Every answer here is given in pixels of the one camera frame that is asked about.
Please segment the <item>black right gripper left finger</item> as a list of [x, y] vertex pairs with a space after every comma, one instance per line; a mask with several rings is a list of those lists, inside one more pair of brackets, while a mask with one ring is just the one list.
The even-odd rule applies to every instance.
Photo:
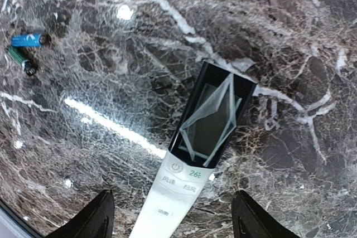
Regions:
[[111, 238], [115, 204], [111, 190], [102, 190], [75, 217], [46, 238]]

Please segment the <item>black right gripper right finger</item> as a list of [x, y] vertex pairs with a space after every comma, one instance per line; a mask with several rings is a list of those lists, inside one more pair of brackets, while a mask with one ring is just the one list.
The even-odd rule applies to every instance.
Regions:
[[231, 216], [234, 237], [298, 238], [243, 190], [235, 193], [231, 203]]

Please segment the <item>white remote control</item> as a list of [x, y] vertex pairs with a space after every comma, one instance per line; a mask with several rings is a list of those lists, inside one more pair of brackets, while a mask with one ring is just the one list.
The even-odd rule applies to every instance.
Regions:
[[131, 237], [172, 236], [216, 168], [256, 86], [203, 63]]

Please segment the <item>blue AA battery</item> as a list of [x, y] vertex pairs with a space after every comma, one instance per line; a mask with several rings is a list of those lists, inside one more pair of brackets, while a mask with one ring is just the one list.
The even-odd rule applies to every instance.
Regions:
[[43, 47], [48, 45], [48, 43], [49, 38], [45, 34], [39, 33], [13, 36], [11, 39], [13, 47]]

